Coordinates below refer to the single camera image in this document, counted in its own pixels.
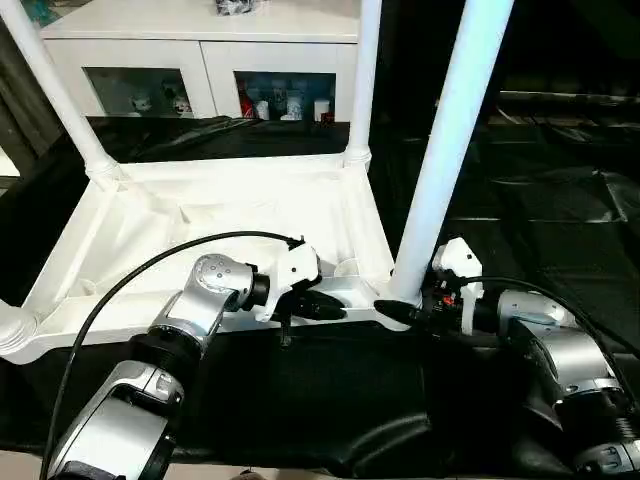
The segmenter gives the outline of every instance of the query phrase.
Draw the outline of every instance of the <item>black fabric surface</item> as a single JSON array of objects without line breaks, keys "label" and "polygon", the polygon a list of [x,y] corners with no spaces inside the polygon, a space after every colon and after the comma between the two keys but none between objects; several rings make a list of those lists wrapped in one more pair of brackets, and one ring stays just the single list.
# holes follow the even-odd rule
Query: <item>black fabric surface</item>
[{"label": "black fabric surface", "polygon": [[[336,153],[345,125],[308,128],[246,120],[98,120],[120,162]],[[463,235],[491,275],[561,292],[640,346],[639,134],[623,129],[478,129],[442,240]],[[395,252],[426,138],[371,136],[370,181]],[[0,298],[20,304],[86,185],[68,140],[0,197]],[[376,324],[224,335],[188,400],[176,459],[327,469],[340,476],[567,474],[562,438],[530,382],[490,339],[476,345],[398,335]],[[0,362],[0,448],[41,452],[66,349],[25,366]],[[66,400],[68,423],[124,358],[86,347]],[[620,354],[640,390],[638,362]]]}]

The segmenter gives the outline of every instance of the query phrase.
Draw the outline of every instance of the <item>black cable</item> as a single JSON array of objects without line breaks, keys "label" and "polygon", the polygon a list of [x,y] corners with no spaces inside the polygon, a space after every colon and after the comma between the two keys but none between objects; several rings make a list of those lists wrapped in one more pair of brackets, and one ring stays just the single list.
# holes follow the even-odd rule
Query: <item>black cable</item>
[{"label": "black cable", "polygon": [[238,232],[227,232],[227,233],[218,233],[215,235],[207,235],[206,237],[197,238],[195,240],[191,240],[189,242],[182,243],[177,245],[169,250],[166,250],[155,257],[147,260],[145,263],[134,269],[131,273],[127,274],[122,280],[116,283],[111,290],[109,290],[93,307],[91,313],[80,327],[78,331],[78,335],[73,342],[73,346],[71,347],[71,352],[69,353],[69,359],[67,360],[67,364],[64,369],[64,373],[62,374],[62,379],[60,380],[60,386],[58,387],[58,393],[56,395],[56,401],[53,405],[53,412],[51,413],[51,422],[49,423],[49,432],[47,434],[47,443],[44,449],[44,455],[42,457],[42,464],[40,466],[40,480],[47,479],[47,472],[49,470],[49,463],[51,462],[51,455],[53,454],[53,447],[56,437],[56,429],[58,423],[58,417],[60,416],[60,409],[62,406],[62,399],[64,397],[64,392],[67,387],[67,383],[69,382],[69,377],[71,374],[71,368],[73,367],[73,362],[76,358],[76,355],[80,351],[80,347],[82,346],[82,342],[84,338],[87,336],[87,332],[91,328],[93,321],[96,319],[100,311],[104,308],[104,306],[111,300],[116,293],[118,293],[125,285],[127,285],[131,280],[136,278],[145,270],[149,269],[156,263],[164,260],[171,255],[174,255],[183,250],[187,250],[188,248],[195,247],[197,245],[202,245],[203,243],[213,242],[216,240],[224,240],[227,238],[237,238],[237,237],[264,237],[264,238],[272,238],[274,240],[281,240],[286,242],[289,247],[295,247],[304,243],[303,240],[296,240],[291,237],[286,237],[284,235],[279,235],[277,233],[270,232],[260,232],[260,231],[238,231]]},{"label": "black cable", "polygon": [[620,335],[618,335],[608,327],[605,327],[604,325],[601,325],[600,323],[593,320],[591,316],[589,316],[586,312],[571,305],[571,303],[569,303],[564,297],[544,287],[540,287],[535,283],[527,282],[525,280],[519,280],[517,278],[494,277],[489,275],[480,275],[477,277],[458,277],[457,279],[454,280],[454,282],[457,282],[457,285],[459,286],[469,285],[470,283],[483,282],[483,283],[496,283],[496,284],[502,284],[505,286],[515,286],[519,288],[526,288],[527,290],[536,291],[544,295],[545,297],[550,298],[560,306],[564,307],[569,313],[573,314],[578,324],[589,335],[591,335],[591,338],[593,338],[593,340],[596,342],[598,347],[600,347],[600,350],[603,352],[604,356],[608,360],[609,366],[612,368],[618,381],[622,384],[622,387],[624,388],[625,392],[627,393],[627,395],[629,395],[629,398],[632,400],[633,404],[636,407],[638,406],[633,390],[631,390],[629,383],[626,381],[624,375],[622,374],[620,369],[617,367],[617,364],[613,357],[613,353],[610,351],[609,347],[607,347],[607,345],[605,344],[604,340],[602,339],[602,336],[600,335],[600,332],[602,332],[604,335],[609,337],[611,340],[625,347],[630,353],[633,354],[633,356],[635,356],[638,360],[640,360],[640,349],[634,346],[631,342],[624,339],[623,337],[621,337]]}]

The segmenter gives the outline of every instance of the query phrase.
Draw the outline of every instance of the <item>cabinet glass door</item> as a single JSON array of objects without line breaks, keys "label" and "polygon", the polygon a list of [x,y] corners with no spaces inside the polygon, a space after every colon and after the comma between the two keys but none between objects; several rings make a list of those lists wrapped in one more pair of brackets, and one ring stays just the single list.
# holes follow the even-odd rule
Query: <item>cabinet glass door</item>
[{"label": "cabinet glass door", "polygon": [[84,67],[106,115],[193,118],[179,69]]},{"label": "cabinet glass door", "polygon": [[243,117],[332,122],[336,76],[331,73],[234,72]]}]

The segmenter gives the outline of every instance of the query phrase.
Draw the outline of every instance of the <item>floor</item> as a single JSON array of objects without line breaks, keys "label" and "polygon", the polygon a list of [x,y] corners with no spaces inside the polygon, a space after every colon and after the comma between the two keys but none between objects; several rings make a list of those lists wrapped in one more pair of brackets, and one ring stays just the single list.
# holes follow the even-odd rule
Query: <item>floor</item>
[{"label": "floor", "polygon": [[[2,478],[27,480],[38,478],[40,459],[33,455],[0,451]],[[247,467],[229,465],[171,465],[165,480],[230,480]],[[332,477],[301,470],[277,470],[275,468],[252,468],[265,480],[330,480]]]}]

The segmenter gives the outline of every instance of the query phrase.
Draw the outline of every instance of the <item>white cabinet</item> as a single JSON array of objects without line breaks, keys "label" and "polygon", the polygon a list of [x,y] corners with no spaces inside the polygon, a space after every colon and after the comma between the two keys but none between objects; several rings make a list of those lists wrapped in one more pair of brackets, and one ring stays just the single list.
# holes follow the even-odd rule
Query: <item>white cabinet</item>
[{"label": "white cabinet", "polygon": [[41,36],[85,115],[239,117],[247,93],[273,120],[288,93],[304,118],[319,101],[349,121],[358,24],[357,0],[266,0],[235,17],[213,0],[93,0]]}]

